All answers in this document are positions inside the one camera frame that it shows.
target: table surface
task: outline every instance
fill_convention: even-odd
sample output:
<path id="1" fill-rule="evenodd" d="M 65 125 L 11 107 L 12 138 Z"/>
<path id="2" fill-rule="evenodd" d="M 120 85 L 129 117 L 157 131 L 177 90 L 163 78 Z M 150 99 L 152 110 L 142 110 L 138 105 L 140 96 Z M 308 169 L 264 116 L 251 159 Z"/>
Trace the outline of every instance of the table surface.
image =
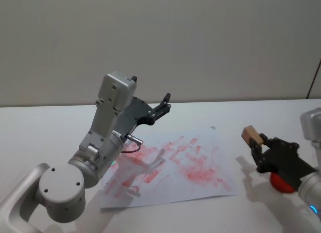
<path id="1" fill-rule="evenodd" d="M 300 115 L 321 100 L 174 103 L 154 126 L 134 135 L 215 126 L 240 194 L 123 210 L 101 210 L 100 187 L 86 190 L 87 206 L 74 222 L 52 221 L 39 206 L 30 222 L 45 233 L 72 232 L 321 232 L 319 219 L 297 194 L 281 194 L 268 174 L 255 171 L 250 150 L 240 137 L 252 124 L 259 132 L 300 144 L 300 156 L 316 166 L 303 137 Z M 35 165 L 66 163 L 88 131 L 95 106 L 0 108 L 0 200 Z"/>

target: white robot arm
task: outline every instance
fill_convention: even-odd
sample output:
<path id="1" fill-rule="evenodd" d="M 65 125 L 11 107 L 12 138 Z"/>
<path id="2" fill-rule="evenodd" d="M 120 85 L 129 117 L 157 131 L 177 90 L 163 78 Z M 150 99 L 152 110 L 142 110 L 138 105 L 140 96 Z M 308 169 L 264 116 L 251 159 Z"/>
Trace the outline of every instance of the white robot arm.
<path id="1" fill-rule="evenodd" d="M 133 97 L 137 77 L 114 72 L 104 77 L 92 125 L 68 164 L 36 166 L 0 203 L 0 232 L 41 233 L 28 223 L 38 204 L 57 222 L 71 222 L 85 209 L 85 189 L 95 186 L 122 152 L 125 141 L 140 124 L 153 125 L 170 111 L 167 93 L 151 108 Z"/>
<path id="2" fill-rule="evenodd" d="M 289 186 L 292 192 L 297 191 L 299 197 L 321 218 L 321 108 L 302 114 L 300 119 L 305 139 L 310 140 L 316 150 L 318 168 L 313 168 L 299 157 L 297 143 L 269 139 L 264 134 L 258 134 L 252 126 L 244 129 L 242 137 L 251 148 L 257 171 L 276 174 L 282 184 Z M 262 144 L 269 148 L 263 153 Z"/>

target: paper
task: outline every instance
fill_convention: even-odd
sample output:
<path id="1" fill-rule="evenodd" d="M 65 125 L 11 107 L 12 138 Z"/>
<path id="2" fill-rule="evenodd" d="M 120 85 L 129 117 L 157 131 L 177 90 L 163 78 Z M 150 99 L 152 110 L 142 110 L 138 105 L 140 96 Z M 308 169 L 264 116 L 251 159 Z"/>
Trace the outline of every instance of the paper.
<path id="1" fill-rule="evenodd" d="M 102 180 L 101 208 L 134 207 L 234 195 L 215 129 L 152 134 L 123 153 Z M 135 150 L 135 143 L 126 151 Z"/>

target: black cable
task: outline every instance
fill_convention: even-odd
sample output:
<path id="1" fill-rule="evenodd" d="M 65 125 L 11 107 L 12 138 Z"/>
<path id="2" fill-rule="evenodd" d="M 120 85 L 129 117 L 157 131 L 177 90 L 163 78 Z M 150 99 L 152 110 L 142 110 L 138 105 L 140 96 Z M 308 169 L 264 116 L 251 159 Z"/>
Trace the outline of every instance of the black cable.
<path id="1" fill-rule="evenodd" d="M 138 146 L 138 149 L 132 150 L 132 151 L 122 151 L 122 153 L 135 153 L 140 150 L 140 145 Z"/>
<path id="2" fill-rule="evenodd" d="M 311 90 L 312 90 L 313 84 L 314 84 L 314 82 L 315 82 L 315 79 L 316 79 L 317 73 L 319 72 L 319 69 L 320 69 L 320 65 L 321 65 L 321 59 L 320 59 L 319 65 L 318 65 L 318 67 L 317 67 L 317 69 L 316 69 L 316 72 L 315 72 L 314 78 L 313 78 L 313 80 L 312 80 L 312 83 L 311 83 L 311 86 L 310 86 L 309 92 L 307 93 L 306 99 L 308 99 L 308 98 L 309 98 L 309 96 L 310 96 L 310 93 L 311 93 Z"/>

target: red smudge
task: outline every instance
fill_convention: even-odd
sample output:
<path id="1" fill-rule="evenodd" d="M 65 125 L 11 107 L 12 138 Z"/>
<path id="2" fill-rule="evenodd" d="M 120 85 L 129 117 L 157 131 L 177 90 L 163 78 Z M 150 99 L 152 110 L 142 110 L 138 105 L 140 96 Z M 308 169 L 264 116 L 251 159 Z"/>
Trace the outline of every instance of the red smudge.
<path id="1" fill-rule="evenodd" d="M 196 154 L 198 154 L 200 152 L 200 150 L 201 150 L 201 147 L 199 145 L 196 146 Z"/>
<path id="2" fill-rule="evenodd" d="M 175 159 L 176 155 L 181 152 L 181 150 L 184 148 L 184 145 L 180 145 L 177 150 L 169 157 L 170 160 Z"/>
<path id="3" fill-rule="evenodd" d="M 125 151 L 132 151 L 132 150 L 136 150 L 136 149 L 137 149 L 136 143 L 131 143 L 125 149 Z M 158 151 L 158 149 L 156 147 L 146 147 L 145 145 L 141 145 L 139 151 L 129 154 L 128 157 L 135 157 L 137 159 L 144 159 L 157 151 Z"/>
<path id="4" fill-rule="evenodd" d="M 150 183 L 155 177 L 158 175 L 159 170 L 154 170 L 147 178 L 145 178 L 144 182 Z"/>
<path id="5" fill-rule="evenodd" d="M 189 147 L 189 144 L 188 144 L 188 145 L 184 145 L 184 146 L 181 148 L 180 152 L 184 152 L 188 147 Z"/>
<path id="6" fill-rule="evenodd" d="M 116 169 L 117 168 L 117 162 L 115 161 L 115 163 L 113 163 L 110 168 L 111 169 Z"/>
<path id="7" fill-rule="evenodd" d="M 154 187 L 153 191 L 155 192 L 156 189 L 159 187 L 159 185 L 162 184 L 165 180 L 169 179 L 169 177 L 170 177 L 170 175 L 168 174 L 168 175 L 166 175 L 163 179 L 161 179 L 161 180 L 157 183 L 157 185 Z"/>
<path id="8" fill-rule="evenodd" d="M 206 161 L 207 157 L 202 155 L 196 162 L 194 161 L 192 165 L 179 166 L 180 172 L 188 181 L 194 184 L 201 186 L 210 184 L 217 187 L 220 183 L 227 191 L 232 190 L 223 179 L 217 177 L 214 169 L 205 166 Z"/>
<path id="9" fill-rule="evenodd" d="M 131 159 L 131 162 L 134 163 L 135 165 L 138 165 L 138 166 L 141 166 L 143 168 L 147 167 L 148 168 L 148 165 L 145 164 L 143 161 L 141 161 L 140 159 L 137 159 L 137 158 L 132 158 Z"/>
<path id="10" fill-rule="evenodd" d="M 163 146 L 163 149 L 168 149 L 170 148 L 172 145 L 174 145 L 172 142 L 168 142 L 166 145 Z"/>
<path id="11" fill-rule="evenodd" d="M 108 193 L 111 191 L 111 189 L 116 185 L 116 182 L 117 182 L 116 179 L 113 179 L 113 180 L 111 181 L 111 183 L 109 184 L 109 186 L 108 186 L 105 194 L 108 194 Z"/>
<path id="12" fill-rule="evenodd" d="M 190 144 L 195 144 L 196 141 L 197 141 L 197 138 L 193 138 L 193 139 L 190 140 Z"/>
<path id="13" fill-rule="evenodd" d="M 133 186 L 132 188 L 133 188 L 133 191 L 134 191 L 134 192 L 137 192 L 137 193 L 139 192 L 139 187 L 138 187 L 138 185 L 135 185 L 135 186 Z"/>
<path id="14" fill-rule="evenodd" d="M 179 164 L 181 162 L 181 160 L 180 159 L 172 159 L 172 162 Z"/>
<path id="15" fill-rule="evenodd" d="M 130 176 L 127 180 L 125 180 L 121 185 L 126 186 L 126 187 L 130 187 L 136 177 L 137 177 L 137 174 L 131 175 L 131 176 Z"/>
<path id="16" fill-rule="evenodd" d="M 212 148 L 211 154 L 212 154 L 212 157 L 213 157 L 213 158 L 216 156 L 216 153 L 217 153 L 218 150 L 219 150 L 219 147 L 218 147 L 218 146 L 214 146 L 214 147 Z"/>
<path id="17" fill-rule="evenodd" d="M 175 141 L 175 143 L 178 143 L 178 142 L 181 141 L 182 139 L 184 139 L 184 136 L 183 136 L 183 135 L 181 135 L 181 136 Z"/>
<path id="18" fill-rule="evenodd" d="M 123 190 L 124 190 L 123 187 L 120 186 L 120 187 L 118 188 L 118 191 L 116 191 L 116 193 L 114 194 L 114 197 L 115 197 L 115 198 L 119 198 L 119 197 L 122 195 Z"/>
<path id="19" fill-rule="evenodd" d="M 188 158 L 188 159 L 190 159 L 191 161 L 196 161 L 196 158 L 195 158 L 194 156 L 190 155 L 189 153 L 187 153 L 187 154 L 185 155 L 185 157 Z"/>

